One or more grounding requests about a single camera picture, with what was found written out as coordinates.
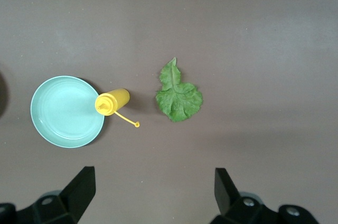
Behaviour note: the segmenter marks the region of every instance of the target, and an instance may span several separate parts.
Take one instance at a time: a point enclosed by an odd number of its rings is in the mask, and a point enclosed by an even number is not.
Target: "lettuce leaf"
[[[202,93],[195,85],[181,82],[176,58],[162,68],[159,80],[162,90],[157,92],[157,104],[171,121],[186,120],[200,110],[203,103]]]

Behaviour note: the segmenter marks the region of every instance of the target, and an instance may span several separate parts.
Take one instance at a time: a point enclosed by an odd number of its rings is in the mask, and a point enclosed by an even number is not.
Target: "turquoise plate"
[[[105,117],[95,110],[98,96],[90,84],[79,78],[49,79],[33,95],[33,124],[42,137],[56,146],[84,146],[96,138],[104,124]]]

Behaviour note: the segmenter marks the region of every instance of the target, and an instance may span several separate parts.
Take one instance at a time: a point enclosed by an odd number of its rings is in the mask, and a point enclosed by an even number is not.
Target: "gray table surface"
[[[266,206],[338,213],[338,0],[0,0],[0,202],[18,209],[95,166],[80,223],[209,223],[215,167]],[[177,57],[201,110],[172,123],[159,72]],[[44,140],[30,101],[71,75],[130,91],[91,144]]]

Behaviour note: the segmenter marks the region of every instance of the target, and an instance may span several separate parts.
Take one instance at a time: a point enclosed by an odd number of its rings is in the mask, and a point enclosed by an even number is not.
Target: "yellow bottle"
[[[96,111],[102,115],[110,116],[116,114],[123,118],[125,121],[133,124],[135,127],[139,127],[139,122],[133,122],[128,118],[122,116],[117,111],[125,106],[130,100],[129,92],[124,88],[115,89],[113,91],[100,94],[95,101]]]

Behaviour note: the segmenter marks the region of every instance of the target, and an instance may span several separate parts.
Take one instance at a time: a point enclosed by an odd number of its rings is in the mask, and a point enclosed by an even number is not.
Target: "metal bolt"
[[[299,216],[299,212],[298,212],[298,210],[297,210],[296,208],[288,207],[288,208],[286,209],[286,211],[287,211],[287,213],[288,213],[289,215],[292,215],[292,216]]]
[[[53,201],[53,198],[46,198],[46,199],[44,199],[44,200],[41,202],[41,204],[42,204],[42,205],[46,205],[46,204],[51,203],[52,201]]]
[[[248,198],[244,199],[244,200],[243,200],[243,203],[244,203],[246,206],[248,206],[248,207],[253,207],[253,206],[255,205],[255,203],[253,202],[253,200],[252,200],[252,199],[248,199]]]

